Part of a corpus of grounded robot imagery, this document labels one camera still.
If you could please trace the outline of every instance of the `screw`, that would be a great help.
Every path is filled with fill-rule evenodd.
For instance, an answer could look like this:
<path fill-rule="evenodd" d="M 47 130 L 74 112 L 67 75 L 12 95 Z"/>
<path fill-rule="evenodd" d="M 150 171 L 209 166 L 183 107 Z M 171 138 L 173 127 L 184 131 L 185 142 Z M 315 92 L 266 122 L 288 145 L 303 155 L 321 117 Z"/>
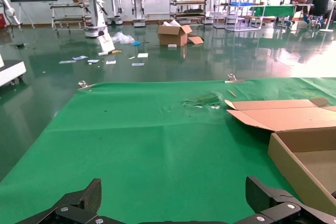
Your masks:
<path fill-rule="evenodd" d="M 263 217 L 261 217 L 261 216 L 258 216 L 257 220 L 259 220 L 259 221 L 265 221 L 265 219 Z"/>

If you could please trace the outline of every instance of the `open cardboard box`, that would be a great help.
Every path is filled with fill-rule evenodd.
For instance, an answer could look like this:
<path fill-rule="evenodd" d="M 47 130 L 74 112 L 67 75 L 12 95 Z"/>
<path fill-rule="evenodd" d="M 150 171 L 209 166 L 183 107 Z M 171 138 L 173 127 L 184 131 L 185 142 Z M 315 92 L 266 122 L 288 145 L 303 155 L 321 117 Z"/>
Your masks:
<path fill-rule="evenodd" d="M 161 25 L 157 29 L 160 45 L 176 44 L 182 47 L 188 43 L 188 40 L 194 44 L 203 43 L 202 39 L 195 35 L 190 35 L 192 32 L 189 25 L 184 26 L 164 26 Z"/>
<path fill-rule="evenodd" d="M 247 125 L 274 131 L 268 154 L 304 204 L 336 216 L 336 106 L 325 98 L 225 101 Z"/>

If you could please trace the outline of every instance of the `green table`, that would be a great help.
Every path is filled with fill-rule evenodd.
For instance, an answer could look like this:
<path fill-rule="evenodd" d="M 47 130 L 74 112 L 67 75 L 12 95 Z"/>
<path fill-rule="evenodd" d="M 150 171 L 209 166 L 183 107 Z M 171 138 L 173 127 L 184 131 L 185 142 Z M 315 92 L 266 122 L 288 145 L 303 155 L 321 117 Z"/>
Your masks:
<path fill-rule="evenodd" d="M 323 96 L 335 105 L 335 86 L 335 78 L 288 78 L 106 83 L 78 91 L 0 183 L 2 223 L 41 212 L 93 178 L 102 179 L 99 214 L 127 224 L 247 217 L 246 176 L 292 190 L 267 155 L 270 132 L 243 125 L 222 100 Z"/>
<path fill-rule="evenodd" d="M 295 12 L 294 5 L 275 5 L 275 6 L 266 6 L 265 7 L 264 17 L 276 16 L 276 17 L 286 17 L 293 16 Z M 254 16 L 262 16 L 264 7 L 255 8 Z"/>

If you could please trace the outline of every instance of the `paper scrap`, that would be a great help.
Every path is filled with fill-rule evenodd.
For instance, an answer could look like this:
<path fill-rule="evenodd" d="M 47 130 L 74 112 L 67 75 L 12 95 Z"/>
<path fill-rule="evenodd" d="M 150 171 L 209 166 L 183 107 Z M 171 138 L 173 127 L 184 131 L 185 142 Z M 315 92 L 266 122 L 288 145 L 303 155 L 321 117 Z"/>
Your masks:
<path fill-rule="evenodd" d="M 82 60 L 82 59 L 85 59 L 87 58 L 86 56 L 82 55 L 82 56 L 79 56 L 79 57 L 73 57 L 74 60 Z"/>
<path fill-rule="evenodd" d="M 148 54 L 138 54 L 138 58 L 148 58 Z"/>
<path fill-rule="evenodd" d="M 106 61 L 106 65 L 108 65 L 108 64 L 116 64 L 115 62 L 116 62 L 116 60 L 107 60 Z"/>
<path fill-rule="evenodd" d="M 99 60 L 88 60 L 88 63 L 97 63 Z"/>
<path fill-rule="evenodd" d="M 63 60 L 63 61 L 60 61 L 59 64 L 75 63 L 75 62 L 76 62 L 75 60 Z"/>
<path fill-rule="evenodd" d="M 132 66 L 143 66 L 145 63 L 133 63 Z"/>

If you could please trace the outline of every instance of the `plastic bag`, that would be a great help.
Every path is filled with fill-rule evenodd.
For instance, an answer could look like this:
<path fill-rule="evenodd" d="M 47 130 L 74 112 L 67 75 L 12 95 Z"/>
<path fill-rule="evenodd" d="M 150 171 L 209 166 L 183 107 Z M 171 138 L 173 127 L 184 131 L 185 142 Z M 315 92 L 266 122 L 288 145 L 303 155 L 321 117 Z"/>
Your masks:
<path fill-rule="evenodd" d="M 112 37 L 112 42 L 113 43 L 120 42 L 122 44 L 133 44 L 135 40 L 131 35 L 125 35 L 119 31 Z"/>

